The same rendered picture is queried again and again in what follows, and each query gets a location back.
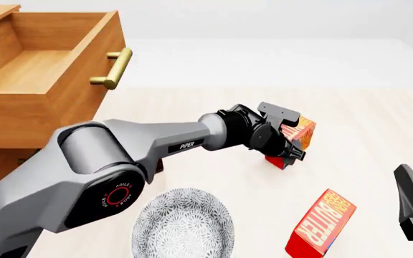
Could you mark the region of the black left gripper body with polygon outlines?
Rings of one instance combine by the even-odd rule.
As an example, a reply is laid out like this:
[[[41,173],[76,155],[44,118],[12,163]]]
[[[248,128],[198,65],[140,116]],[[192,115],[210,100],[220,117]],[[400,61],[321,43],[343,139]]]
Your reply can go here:
[[[285,165],[293,165],[295,161],[303,161],[306,152],[302,149],[300,141],[286,140],[283,151],[276,157],[281,158]]]

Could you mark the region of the red and orange butter box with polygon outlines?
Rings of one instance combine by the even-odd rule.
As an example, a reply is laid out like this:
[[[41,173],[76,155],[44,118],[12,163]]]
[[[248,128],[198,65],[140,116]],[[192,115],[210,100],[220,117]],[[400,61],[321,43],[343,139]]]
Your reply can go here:
[[[324,258],[356,206],[326,189],[293,229],[285,251],[292,258]]]
[[[310,145],[315,127],[315,122],[300,116],[298,126],[293,128],[290,126],[281,125],[280,132],[296,147],[306,151]],[[265,160],[282,170],[293,165],[292,161],[284,158],[265,156]]]

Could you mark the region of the open wooden drawer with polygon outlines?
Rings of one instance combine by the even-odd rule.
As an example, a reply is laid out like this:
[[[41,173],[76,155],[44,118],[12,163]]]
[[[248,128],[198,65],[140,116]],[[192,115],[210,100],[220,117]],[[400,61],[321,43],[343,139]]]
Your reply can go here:
[[[94,85],[124,55],[118,12],[13,12],[0,18],[0,148],[41,148],[53,130],[92,120]]]

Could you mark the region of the grey patterned bowl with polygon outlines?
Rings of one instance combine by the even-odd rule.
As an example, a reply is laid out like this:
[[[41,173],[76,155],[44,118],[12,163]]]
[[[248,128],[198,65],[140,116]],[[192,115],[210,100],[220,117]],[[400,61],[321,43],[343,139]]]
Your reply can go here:
[[[231,258],[233,249],[229,211],[197,188],[157,195],[133,225],[131,258]]]

